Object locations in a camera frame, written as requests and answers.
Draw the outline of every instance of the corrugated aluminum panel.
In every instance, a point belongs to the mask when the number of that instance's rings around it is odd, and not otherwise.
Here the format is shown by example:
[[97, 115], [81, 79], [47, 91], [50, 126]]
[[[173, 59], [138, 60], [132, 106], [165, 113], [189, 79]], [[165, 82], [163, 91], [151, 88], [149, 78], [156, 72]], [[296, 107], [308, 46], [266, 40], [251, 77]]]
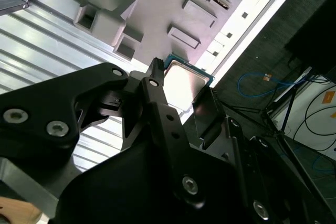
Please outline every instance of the corrugated aluminum panel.
[[[126, 72], [147, 66], [113, 54], [113, 48], [72, 25], [80, 0], [31, 0], [27, 10], [0, 17], [0, 93], [103, 62]], [[119, 118], [84, 131], [74, 151], [84, 171], [120, 152]]]

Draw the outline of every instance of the metal sheet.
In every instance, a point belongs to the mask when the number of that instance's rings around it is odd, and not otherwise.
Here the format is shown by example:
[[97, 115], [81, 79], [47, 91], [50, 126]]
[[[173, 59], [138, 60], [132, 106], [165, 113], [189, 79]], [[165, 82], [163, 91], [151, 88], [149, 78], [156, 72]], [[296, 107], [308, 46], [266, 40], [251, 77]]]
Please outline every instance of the metal sheet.
[[187, 110], [208, 82], [209, 78], [173, 60], [165, 72], [163, 90], [171, 105]]
[[60, 14], [66, 16], [69, 19], [75, 18], [79, 8], [79, 3], [76, 2], [75, 0], [37, 0], [37, 1], [59, 12]]

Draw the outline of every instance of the black mount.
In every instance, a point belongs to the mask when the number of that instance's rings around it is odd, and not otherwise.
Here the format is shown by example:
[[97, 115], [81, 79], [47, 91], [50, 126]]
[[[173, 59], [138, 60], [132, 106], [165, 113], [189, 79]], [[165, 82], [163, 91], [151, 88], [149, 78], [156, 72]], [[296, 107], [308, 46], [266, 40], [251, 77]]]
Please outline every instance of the black mount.
[[[265, 140], [244, 137], [209, 87], [194, 102], [204, 144], [202, 150], [191, 147], [165, 98], [163, 71], [160, 59], [146, 74], [129, 76], [104, 63], [0, 95], [0, 180], [6, 185], [1, 195], [9, 197], [5, 189], [10, 188], [47, 213], [50, 224], [158, 217], [195, 223], [282, 223], [286, 218], [294, 224], [336, 223], [281, 158], [273, 159]], [[12, 109], [23, 112], [11, 114]], [[123, 118], [123, 151], [78, 175], [71, 155], [79, 134], [111, 115]], [[265, 168], [270, 163], [281, 175]], [[275, 187], [284, 187], [279, 180], [287, 183], [291, 209], [283, 195], [270, 196]]]

